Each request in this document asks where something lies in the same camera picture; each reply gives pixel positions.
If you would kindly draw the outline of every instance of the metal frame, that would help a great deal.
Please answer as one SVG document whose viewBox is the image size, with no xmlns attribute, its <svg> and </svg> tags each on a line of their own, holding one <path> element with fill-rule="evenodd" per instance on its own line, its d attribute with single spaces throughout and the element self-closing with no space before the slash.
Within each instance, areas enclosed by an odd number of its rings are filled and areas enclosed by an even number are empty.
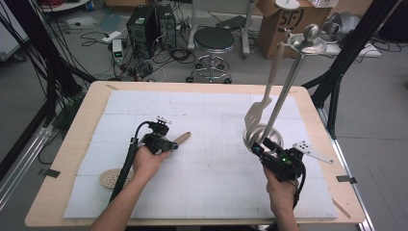
<svg viewBox="0 0 408 231">
<path fill-rule="evenodd" d="M 365 48 L 374 32 L 384 21 L 386 16 L 392 11 L 398 0 L 372 1 L 367 12 L 357 25 L 354 32 L 350 35 L 348 41 L 339 56 L 329 67 L 329 69 L 318 78 L 302 85 L 306 89 L 318 86 L 312 94 L 312 100 L 316 107 L 323 108 L 324 101 L 330 95 L 330 108 L 327 120 L 327 130 L 332 139 L 336 138 L 335 125 L 337 105 L 339 102 L 340 85 L 345 72 L 354 63 L 354 60 Z"/>
<path fill-rule="evenodd" d="M 327 130 L 327 113 L 324 111 L 324 109 L 322 108 L 317 108 L 318 110 L 318 114 L 320 116 L 321 122 L 323 123 L 323 125 L 325 126 L 326 130 Z M 330 139 L 333 145 L 334 150 L 336 151 L 337 157 L 340 160 L 340 163 L 342 164 L 343 168 L 345 169 L 345 172 L 348 174 L 349 177 L 352 177 L 351 174 L 351 170 L 348 167 L 348 164 L 345 160 L 344 154 L 342 152 L 342 149 L 340 148 L 339 142 L 337 141 L 337 139 Z M 361 197 L 358 189 L 357 189 L 357 183 L 355 184 L 351 184 L 351 186 L 353 187 L 354 192 L 357 195 L 357 199 L 360 202 L 361 207 L 363 208 L 364 211 L 364 215 L 366 216 L 366 220 L 362 223 L 359 223 L 358 226 L 360 227 L 360 230 L 362 231 L 375 231 L 374 226 L 372 225 L 371 222 L 371 218 L 369 215 L 369 212 L 367 211 L 367 208 L 364 204 L 363 198 Z"/>
<path fill-rule="evenodd" d="M 37 155 L 44 147 L 45 143 L 52 134 L 54 126 L 39 127 L 36 133 L 32 136 L 26 147 L 24 148 L 23 155 L 18 164 L 13 168 L 12 173 L 7 180 L 1 185 L 0 188 L 0 211 L 12 196 L 13 192 L 20 184 L 28 169 L 30 168 Z"/>
<path fill-rule="evenodd" d="M 204 65 L 200 68 L 197 68 L 197 64 Z M 229 69 L 230 65 L 228 62 L 226 62 L 220 56 L 216 56 L 216 54 L 211 53 L 210 55 L 200 57 L 194 62 L 191 77 L 193 77 L 193 74 L 195 73 L 200 77 L 209 79 L 210 83 L 212 83 L 214 79 L 219 79 L 226 75 L 228 75 L 227 78 L 231 79 L 231 73 L 229 72 Z"/>
</svg>

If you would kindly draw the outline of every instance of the cardboard box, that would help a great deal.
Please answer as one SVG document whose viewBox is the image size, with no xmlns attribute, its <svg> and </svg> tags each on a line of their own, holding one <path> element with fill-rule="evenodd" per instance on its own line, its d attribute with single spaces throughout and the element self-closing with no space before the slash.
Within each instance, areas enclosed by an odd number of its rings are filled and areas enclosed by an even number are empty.
<svg viewBox="0 0 408 231">
<path fill-rule="evenodd" d="M 257 7 L 264 14 L 257 46 L 266 59 L 272 59 L 279 41 L 286 43 L 285 29 L 292 34 L 301 34 L 305 27 L 315 23 L 322 28 L 331 8 L 315 8 L 307 0 L 298 0 L 300 7 L 294 11 L 282 10 L 274 0 L 259 0 Z M 294 57 L 296 52 L 285 47 L 284 57 Z"/>
</svg>

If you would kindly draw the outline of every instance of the desktop computer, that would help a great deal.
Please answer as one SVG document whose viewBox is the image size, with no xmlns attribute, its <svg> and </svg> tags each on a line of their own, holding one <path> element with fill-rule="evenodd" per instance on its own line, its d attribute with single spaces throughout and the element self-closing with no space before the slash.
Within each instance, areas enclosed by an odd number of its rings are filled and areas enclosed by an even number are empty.
<svg viewBox="0 0 408 231">
<path fill-rule="evenodd" d="M 135 56 L 144 59 L 152 58 L 154 41 L 160 36 L 155 8 L 137 6 L 126 27 Z"/>
<path fill-rule="evenodd" d="M 164 50 L 176 48 L 176 18 L 170 5 L 164 4 L 156 7 L 157 18 L 160 25 L 161 45 Z"/>
</svg>

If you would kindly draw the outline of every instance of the white paper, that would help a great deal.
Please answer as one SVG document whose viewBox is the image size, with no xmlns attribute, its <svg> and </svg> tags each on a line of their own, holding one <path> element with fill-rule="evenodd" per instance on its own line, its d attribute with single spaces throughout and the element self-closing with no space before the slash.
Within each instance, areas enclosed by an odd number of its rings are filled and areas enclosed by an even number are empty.
<svg viewBox="0 0 408 231">
<path fill-rule="evenodd" d="M 134 103 L 137 98 L 143 99 L 140 105 Z M 142 192 L 132 218 L 272 218 L 262 165 L 242 141 L 243 117 L 261 99 L 255 94 L 115 90 L 81 163 L 64 217 L 96 218 L 103 211 L 112 190 L 99 185 L 99 174 L 121 168 L 136 128 L 160 115 L 171 120 L 169 140 L 186 132 L 191 137 L 163 162 Z M 261 122 L 268 122 L 276 99 Z M 285 148 L 299 141 L 310 143 L 292 97 L 274 127 Z M 139 138 L 150 132 L 142 127 Z M 307 179 L 295 216 L 336 218 L 318 161 L 308 156 L 303 160 Z"/>
</svg>

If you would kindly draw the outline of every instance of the wooden table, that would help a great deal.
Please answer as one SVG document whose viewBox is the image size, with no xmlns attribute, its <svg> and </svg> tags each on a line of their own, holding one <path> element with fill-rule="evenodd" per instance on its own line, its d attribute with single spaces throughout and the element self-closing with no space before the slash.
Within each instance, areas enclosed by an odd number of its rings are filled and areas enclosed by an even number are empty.
<svg viewBox="0 0 408 231">
<path fill-rule="evenodd" d="M 271 94 L 278 95 L 282 87 L 275 86 Z M 52 169 L 60 171 L 58 178 L 46 177 L 25 219 L 28 226 L 88 226 L 93 219 L 63 218 L 71 194 L 75 175 L 81 164 L 91 136 L 102 116 L 113 90 L 151 90 L 183 92 L 225 92 L 263 94 L 264 86 L 210 85 L 177 83 L 123 83 L 95 82 L 91 85 L 58 152 Z M 334 165 L 320 164 L 328 189 L 339 217 L 335 219 L 307 219 L 299 223 L 361 223 L 365 220 L 363 209 L 351 185 L 338 182 L 336 176 L 346 175 L 338 160 L 309 93 L 302 87 L 292 87 L 289 93 L 297 104 L 314 148 L 336 160 Z M 267 224 L 271 219 L 131 219 L 131 225 L 201 225 L 201 224 Z"/>
</svg>

